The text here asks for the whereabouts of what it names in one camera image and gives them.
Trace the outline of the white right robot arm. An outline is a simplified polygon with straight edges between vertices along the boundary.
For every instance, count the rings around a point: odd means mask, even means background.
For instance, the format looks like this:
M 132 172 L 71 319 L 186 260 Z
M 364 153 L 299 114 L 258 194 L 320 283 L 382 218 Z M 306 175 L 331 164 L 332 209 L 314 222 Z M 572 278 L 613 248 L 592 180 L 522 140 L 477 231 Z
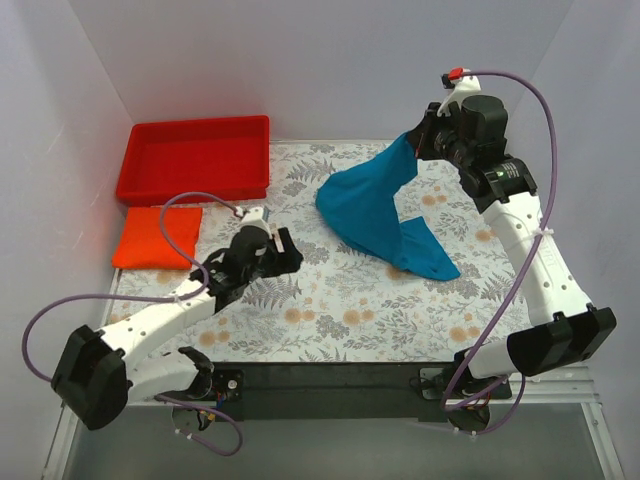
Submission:
M 507 121 L 500 99 L 475 94 L 430 103 L 408 134 L 418 159 L 446 160 L 457 169 L 463 191 L 497 234 L 528 308 L 530 328 L 456 353 L 432 381 L 469 398 L 514 373 L 533 377 L 586 361 L 617 326 L 612 310 L 596 307 L 566 265 L 529 168 L 506 151 Z

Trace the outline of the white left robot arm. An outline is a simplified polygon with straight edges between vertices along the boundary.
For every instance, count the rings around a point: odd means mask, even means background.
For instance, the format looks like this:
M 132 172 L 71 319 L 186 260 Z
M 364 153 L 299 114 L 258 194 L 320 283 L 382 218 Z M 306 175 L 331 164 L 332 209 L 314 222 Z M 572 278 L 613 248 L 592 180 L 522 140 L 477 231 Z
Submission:
M 187 401 L 212 397 L 214 364 L 205 354 L 193 347 L 159 358 L 151 352 L 239 300 L 255 280 L 295 273 L 302 261 L 288 229 L 271 237 L 259 227 L 242 227 L 179 285 L 179 301 L 167 297 L 98 331 L 76 329 L 52 389 L 90 430 L 111 423 L 129 402 L 166 393 Z

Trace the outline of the teal t shirt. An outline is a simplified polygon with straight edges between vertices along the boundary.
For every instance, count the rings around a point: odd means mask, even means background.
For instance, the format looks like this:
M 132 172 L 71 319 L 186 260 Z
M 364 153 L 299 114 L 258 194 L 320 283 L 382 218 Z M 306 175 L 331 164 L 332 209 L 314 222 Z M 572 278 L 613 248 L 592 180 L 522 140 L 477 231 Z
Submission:
M 417 174 L 415 152 L 404 133 L 374 158 L 331 174 L 315 205 L 352 249 L 426 279 L 455 280 L 460 272 L 425 220 L 399 220 L 394 196 Z

